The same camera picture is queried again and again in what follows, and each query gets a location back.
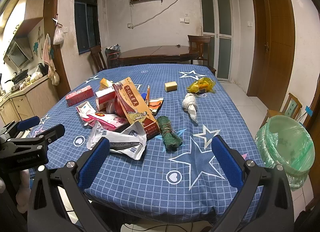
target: dark window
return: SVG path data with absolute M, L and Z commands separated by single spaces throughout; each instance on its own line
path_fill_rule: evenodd
M 79 54 L 100 45 L 97 0 L 75 0 L 75 25 Z

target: yellow plastic bag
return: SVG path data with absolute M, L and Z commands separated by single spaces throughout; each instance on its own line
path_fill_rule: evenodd
M 212 81 L 209 77 L 202 77 L 187 87 L 187 91 L 189 93 L 202 94 L 210 92 L 215 84 L 216 82 Z

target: door handle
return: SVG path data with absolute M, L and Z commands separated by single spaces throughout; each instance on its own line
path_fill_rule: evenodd
M 266 49 L 266 53 L 268 53 L 268 50 L 270 49 L 269 43 L 267 42 L 267 44 L 265 44 L 264 46 L 265 46 L 265 49 Z

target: wooden chair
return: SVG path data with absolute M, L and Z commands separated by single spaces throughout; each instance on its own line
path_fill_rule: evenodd
M 208 43 L 208 58 L 210 56 L 210 51 L 209 51 L 209 43 L 210 43 L 210 36 L 193 36 L 193 35 L 188 35 L 188 39 L 189 42 L 192 43 L 194 42 L 196 44 L 196 49 L 199 52 L 199 58 L 197 58 L 197 60 L 202 60 L 202 61 L 207 61 L 207 65 L 206 66 L 208 69 L 210 69 L 210 71 L 216 75 L 216 70 L 208 65 L 208 59 L 205 59 L 203 57 L 203 51 L 204 51 L 204 43 Z
M 275 115 L 285 115 L 292 119 L 295 119 L 301 108 L 302 108 L 302 104 L 299 102 L 298 98 L 296 98 L 293 94 L 289 93 L 288 100 L 285 103 L 284 108 L 282 109 L 282 112 L 268 109 L 266 117 L 264 118 L 260 128 L 265 125 L 268 118 L 271 118 Z
M 104 58 L 101 53 L 101 46 L 98 45 L 90 48 L 90 52 L 91 52 L 91 57 L 93 59 L 94 65 L 96 66 L 97 72 L 107 69 L 106 62 L 104 61 Z

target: green plastic bag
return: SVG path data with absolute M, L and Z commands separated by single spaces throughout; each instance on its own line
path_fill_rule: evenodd
M 257 132 L 255 143 L 266 167 L 283 165 L 292 191 L 302 187 L 315 159 L 313 141 L 294 119 L 276 115 Z

